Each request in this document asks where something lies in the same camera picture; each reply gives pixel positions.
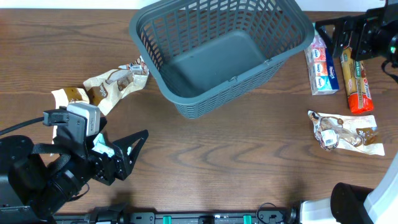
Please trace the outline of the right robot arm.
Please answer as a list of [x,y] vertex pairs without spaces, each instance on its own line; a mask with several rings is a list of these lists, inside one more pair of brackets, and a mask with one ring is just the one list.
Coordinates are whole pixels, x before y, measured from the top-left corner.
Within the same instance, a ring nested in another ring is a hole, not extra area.
[[[315,30],[333,57],[341,56],[348,47],[355,62],[384,57],[383,70],[387,64],[397,68],[397,1],[386,1],[384,7],[362,15],[317,21]],[[376,188],[340,182],[330,197],[302,202],[286,222],[396,223],[397,159]]]

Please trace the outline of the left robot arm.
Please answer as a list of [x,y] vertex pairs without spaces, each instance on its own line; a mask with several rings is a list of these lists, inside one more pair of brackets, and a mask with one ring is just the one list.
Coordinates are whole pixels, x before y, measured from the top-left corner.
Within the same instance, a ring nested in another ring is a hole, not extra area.
[[21,135],[1,139],[1,223],[52,223],[65,203],[82,196],[89,180],[125,180],[149,136],[143,130],[118,139],[110,143],[109,156],[94,150],[85,118],[41,121],[58,125],[53,144],[34,144]]

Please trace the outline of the grey plastic slotted basket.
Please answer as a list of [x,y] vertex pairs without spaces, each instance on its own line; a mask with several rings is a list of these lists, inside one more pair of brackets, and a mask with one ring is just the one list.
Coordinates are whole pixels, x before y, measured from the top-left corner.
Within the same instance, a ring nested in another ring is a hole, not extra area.
[[135,13],[129,33],[160,92],[190,119],[268,82],[315,35],[289,0],[158,1]]

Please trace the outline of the teal flushable wipes packet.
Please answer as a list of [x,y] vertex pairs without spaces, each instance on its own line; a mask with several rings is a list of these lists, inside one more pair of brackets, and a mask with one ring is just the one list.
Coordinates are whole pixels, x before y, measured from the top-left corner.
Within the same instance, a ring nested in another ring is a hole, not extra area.
[[116,147],[111,147],[110,143],[106,143],[104,135],[99,133],[93,140],[93,148],[91,149],[94,152],[99,154],[106,154],[109,158],[112,158],[116,153]]

